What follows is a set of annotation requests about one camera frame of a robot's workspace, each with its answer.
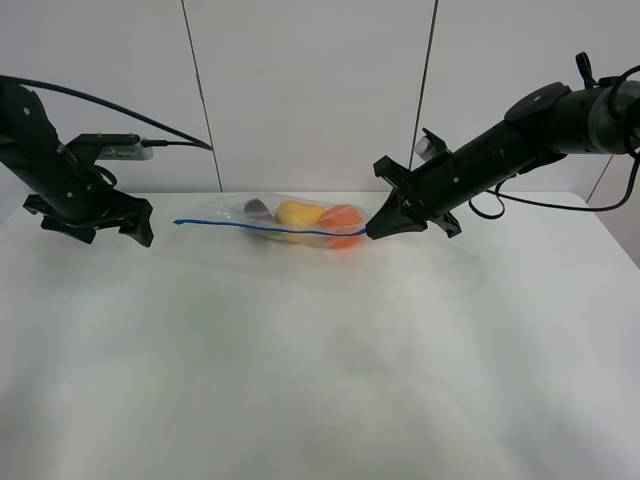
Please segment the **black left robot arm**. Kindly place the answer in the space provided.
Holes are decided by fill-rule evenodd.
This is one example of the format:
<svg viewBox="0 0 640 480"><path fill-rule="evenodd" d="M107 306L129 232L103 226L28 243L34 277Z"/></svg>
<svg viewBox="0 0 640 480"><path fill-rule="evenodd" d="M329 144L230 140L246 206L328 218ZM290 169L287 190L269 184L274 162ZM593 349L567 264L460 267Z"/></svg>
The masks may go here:
<svg viewBox="0 0 640 480"><path fill-rule="evenodd" d="M35 92L1 84L1 163L32 190L23 208L43 216L44 230L90 244L98 230L117 228L149 247L151 204L117 190L115 176L96 164L142 159L140 141L135 134L82 134L63 144Z"/></svg>

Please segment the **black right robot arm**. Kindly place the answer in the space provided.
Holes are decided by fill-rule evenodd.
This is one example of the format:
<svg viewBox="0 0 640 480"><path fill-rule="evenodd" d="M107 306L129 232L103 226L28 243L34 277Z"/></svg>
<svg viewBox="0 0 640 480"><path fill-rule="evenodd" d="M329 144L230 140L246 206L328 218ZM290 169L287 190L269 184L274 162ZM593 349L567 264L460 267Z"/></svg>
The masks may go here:
<svg viewBox="0 0 640 480"><path fill-rule="evenodd" d="M430 130L414 150L410 170L384 156L376 177L392 191L367 222L369 238L421 232L435 224L454 237L453 209L514 177L568 155L633 154L639 146L639 84L616 81L573 91L556 82L527 95L504 119L456 151Z"/></svg>

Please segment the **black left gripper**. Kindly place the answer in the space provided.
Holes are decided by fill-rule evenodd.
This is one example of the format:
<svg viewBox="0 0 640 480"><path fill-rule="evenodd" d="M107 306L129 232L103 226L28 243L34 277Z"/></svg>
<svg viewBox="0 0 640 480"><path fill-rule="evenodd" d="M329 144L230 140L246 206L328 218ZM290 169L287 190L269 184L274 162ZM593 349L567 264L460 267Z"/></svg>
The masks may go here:
<svg viewBox="0 0 640 480"><path fill-rule="evenodd" d="M48 176L24 169L23 182L33 191L23 208L32 215L42 215L44 230L91 244L97 230L119 228L120 234L143 247L153 242L153 207L146 199L131 198L123 214L120 195L114 190L117 180L106 169L93 169L86 180L66 171Z"/></svg>

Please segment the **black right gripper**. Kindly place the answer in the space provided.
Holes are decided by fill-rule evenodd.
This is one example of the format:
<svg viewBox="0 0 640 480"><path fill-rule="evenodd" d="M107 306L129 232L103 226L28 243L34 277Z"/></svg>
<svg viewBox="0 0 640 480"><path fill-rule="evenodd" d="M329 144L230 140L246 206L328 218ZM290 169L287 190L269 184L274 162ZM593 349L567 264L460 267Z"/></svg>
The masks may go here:
<svg viewBox="0 0 640 480"><path fill-rule="evenodd" d="M366 223L366 234L370 239L382 239L402 233L423 232L432 222L448 237L460 233L460 224L444 207L442 200L433 199L436 186L441 180L452 180L447 172L451 152L445 141L433 132L431 139L437 154L429 161L411 170L385 155L373 165L374 174L391 187L391 193L380 209Z"/></svg>

